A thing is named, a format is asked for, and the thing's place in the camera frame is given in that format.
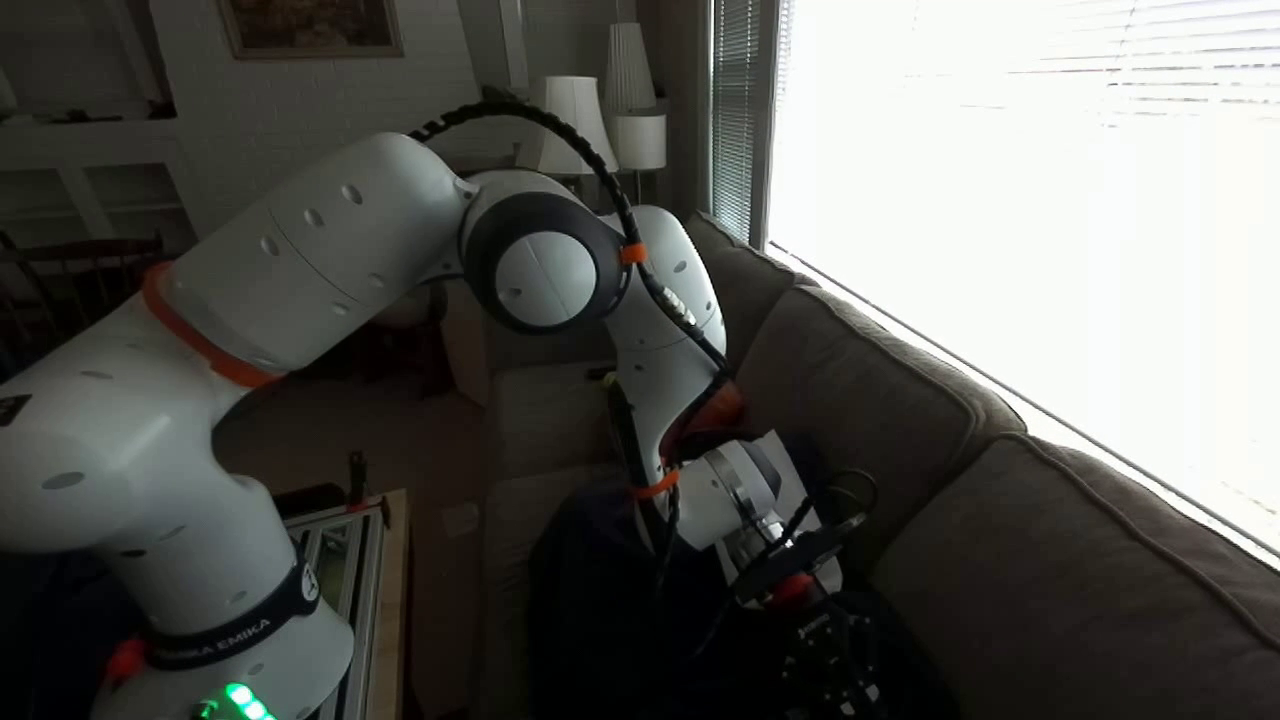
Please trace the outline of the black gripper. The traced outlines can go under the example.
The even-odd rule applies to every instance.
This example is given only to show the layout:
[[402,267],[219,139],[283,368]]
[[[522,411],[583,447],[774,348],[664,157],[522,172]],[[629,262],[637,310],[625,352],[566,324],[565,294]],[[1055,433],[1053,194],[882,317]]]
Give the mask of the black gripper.
[[843,598],[790,612],[781,686],[790,720],[888,720],[874,618]]

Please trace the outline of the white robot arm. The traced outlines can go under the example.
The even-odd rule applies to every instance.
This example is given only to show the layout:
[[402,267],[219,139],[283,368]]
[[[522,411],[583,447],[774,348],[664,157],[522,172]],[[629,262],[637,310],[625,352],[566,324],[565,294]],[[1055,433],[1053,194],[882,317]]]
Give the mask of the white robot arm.
[[591,212],[540,172],[454,176],[433,134],[471,115],[291,172],[5,382],[5,548],[88,548],[144,616],[140,662],[94,686],[90,720],[307,720],[337,693],[351,625],[264,485],[212,455],[212,427],[443,273],[517,330],[608,330],[649,548],[710,553],[736,607],[790,612],[774,656],[790,720],[888,720],[879,656],[839,598],[852,528],[815,512],[785,439],[669,451],[729,382],[683,224],[629,194]]

